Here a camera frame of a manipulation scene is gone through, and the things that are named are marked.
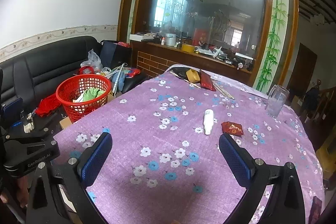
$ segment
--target red foil bag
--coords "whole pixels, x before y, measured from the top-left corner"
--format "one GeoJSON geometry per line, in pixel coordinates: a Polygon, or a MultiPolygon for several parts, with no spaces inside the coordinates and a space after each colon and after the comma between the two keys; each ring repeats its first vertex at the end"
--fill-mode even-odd
{"type": "Polygon", "coordinates": [[[222,131],[223,133],[229,133],[236,136],[244,135],[242,125],[235,122],[223,122],[222,131]]]}
{"type": "Polygon", "coordinates": [[[215,89],[215,87],[214,87],[214,85],[211,81],[210,75],[205,73],[202,70],[199,70],[199,72],[201,73],[201,86],[208,89],[208,90],[216,91],[216,89],[215,89]]]}

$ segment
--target wooden stick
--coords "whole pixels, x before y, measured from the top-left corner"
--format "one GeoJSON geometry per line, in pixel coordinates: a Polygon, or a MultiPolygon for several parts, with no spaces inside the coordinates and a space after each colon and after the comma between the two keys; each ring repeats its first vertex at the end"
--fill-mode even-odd
{"type": "Polygon", "coordinates": [[[218,84],[216,84],[214,81],[213,82],[213,85],[219,90],[219,92],[223,95],[226,95],[228,96],[230,99],[235,99],[229,92],[227,92],[226,90],[224,90],[223,88],[221,88],[218,84]]]}
{"type": "Polygon", "coordinates": [[[189,82],[188,80],[183,79],[182,77],[178,76],[178,75],[177,75],[176,73],[174,73],[173,71],[170,71],[170,73],[171,73],[172,75],[175,75],[176,77],[178,77],[178,78],[180,78],[180,79],[186,81],[187,83],[192,84],[193,86],[195,86],[195,87],[197,87],[197,88],[199,88],[199,89],[201,88],[200,86],[198,86],[198,85],[196,85],[196,84],[194,84],[194,83],[191,83],[191,82],[189,82]]]}

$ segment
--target red plastic basket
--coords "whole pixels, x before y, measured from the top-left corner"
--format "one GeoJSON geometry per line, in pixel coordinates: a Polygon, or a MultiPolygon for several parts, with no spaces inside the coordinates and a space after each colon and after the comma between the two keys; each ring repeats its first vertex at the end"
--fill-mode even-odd
{"type": "Polygon", "coordinates": [[[56,97],[62,103],[72,123],[107,103],[111,91],[110,80],[101,75],[77,75],[65,80],[56,90],[56,97]],[[99,88],[105,90],[101,96],[82,103],[73,103],[85,90],[99,88]]]}

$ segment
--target sofa cushion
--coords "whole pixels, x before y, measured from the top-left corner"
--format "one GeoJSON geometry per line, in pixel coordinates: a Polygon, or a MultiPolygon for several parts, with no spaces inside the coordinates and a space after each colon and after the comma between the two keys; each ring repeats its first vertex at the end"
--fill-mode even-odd
{"type": "Polygon", "coordinates": [[[88,51],[98,55],[101,44],[94,37],[73,37],[24,52],[0,63],[3,69],[1,103],[21,97],[24,109],[32,111],[40,101],[54,93],[87,60],[88,51]]]}

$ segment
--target door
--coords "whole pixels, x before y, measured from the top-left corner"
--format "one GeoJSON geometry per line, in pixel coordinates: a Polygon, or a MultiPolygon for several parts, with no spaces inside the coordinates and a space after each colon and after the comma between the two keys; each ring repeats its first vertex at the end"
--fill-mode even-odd
{"type": "Polygon", "coordinates": [[[287,85],[287,89],[290,90],[291,99],[294,95],[302,98],[305,95],[315,69],[316,60],[317,55],[300,43],[295,66],[287,85]]]}

